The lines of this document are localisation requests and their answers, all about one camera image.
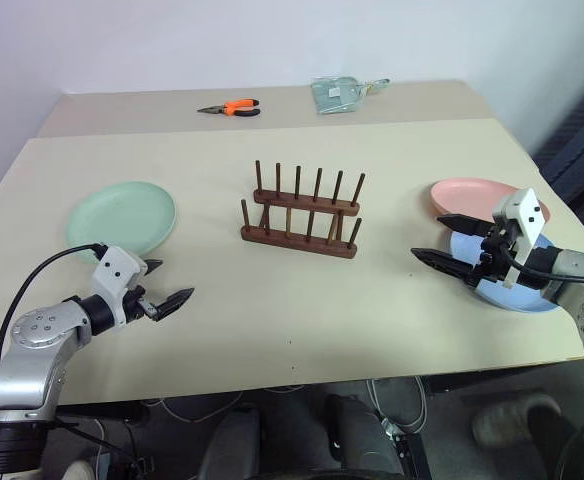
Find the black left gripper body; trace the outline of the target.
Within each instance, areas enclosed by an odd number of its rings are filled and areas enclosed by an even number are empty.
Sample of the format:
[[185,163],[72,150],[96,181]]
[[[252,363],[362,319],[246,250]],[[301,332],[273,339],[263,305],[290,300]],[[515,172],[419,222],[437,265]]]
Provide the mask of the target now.
[[146,290],[141,285],[128,290],[123,296],[125,321],[131,323],[142,317],[158,322],[163,319],[159,307],[145,299]]

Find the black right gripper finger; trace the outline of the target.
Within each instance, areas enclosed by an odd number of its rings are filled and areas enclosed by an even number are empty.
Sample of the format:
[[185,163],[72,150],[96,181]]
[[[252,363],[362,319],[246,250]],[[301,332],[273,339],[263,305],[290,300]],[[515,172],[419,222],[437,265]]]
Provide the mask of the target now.
[[474,265],[458,260],[446,252],[430,248],[411,248],[411,253],[429,267],[461,280],[469,287],[476,287],[479,278],[474,273]]
[[436,220],[454,232],[468,236],[485,237],[492,229],[493,223],[463,214],[444,214]]

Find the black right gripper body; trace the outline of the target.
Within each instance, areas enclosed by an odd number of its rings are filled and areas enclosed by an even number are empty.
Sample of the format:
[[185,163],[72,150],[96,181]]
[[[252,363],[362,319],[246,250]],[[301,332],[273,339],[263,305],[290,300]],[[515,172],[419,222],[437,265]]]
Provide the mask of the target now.
[[509,250],[515,243],[520,229],[514,220],[507,220],[504,224],[490,223],[484,220],[474,222],[473,233],[482,236],[482,253],[479,262],[469,274],[468,285],[475,288],[482,279],[495,283],[503,280],[509,271],[510,265],[502,249]]

